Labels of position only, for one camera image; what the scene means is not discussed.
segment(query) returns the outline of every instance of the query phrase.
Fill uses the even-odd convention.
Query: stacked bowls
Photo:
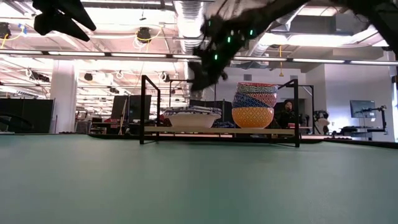
[[[232,117],[241,128],[266,128],[274,119],[278,85],[238,83]]]

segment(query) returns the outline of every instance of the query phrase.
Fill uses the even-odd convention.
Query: white bowl
[[[175,128],[211,128],[216,119],[221,118],[218,114],[174,114],[167,115]]]

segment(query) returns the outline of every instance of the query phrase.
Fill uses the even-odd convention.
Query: green table surface
[[[0,223],[398,223],[398,151],[0,136]]]

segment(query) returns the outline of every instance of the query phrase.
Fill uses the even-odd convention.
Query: bowl
[[[211,128],[214,121],[221,118],[219,114],[179,113],[165,115],[175,128]]]
[[[235,93],[234,101],[232,102],[232,108],[242,108],[242,107],[270,108],[271,106],[247,94]]]
[[[266,83],[238,83],[237,92],[240,93],[277,93],[278,85]]]
[[[233,108],[232,117],[241,128],[264,129],[274,119],[273,108]]]
[[[277,93],[245,93],[247,96],[259,100],[273,108],[277,103]]]
[[[216,119],[221,118],[222,110],[202,106],[184,106],[167,108],[164,118],[168,118],[173,127],[211,128]]]

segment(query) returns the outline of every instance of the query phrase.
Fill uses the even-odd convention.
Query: shelf
[[[294,136],[294,129],[145,127],[145,131],[169,133],[287,134]]]

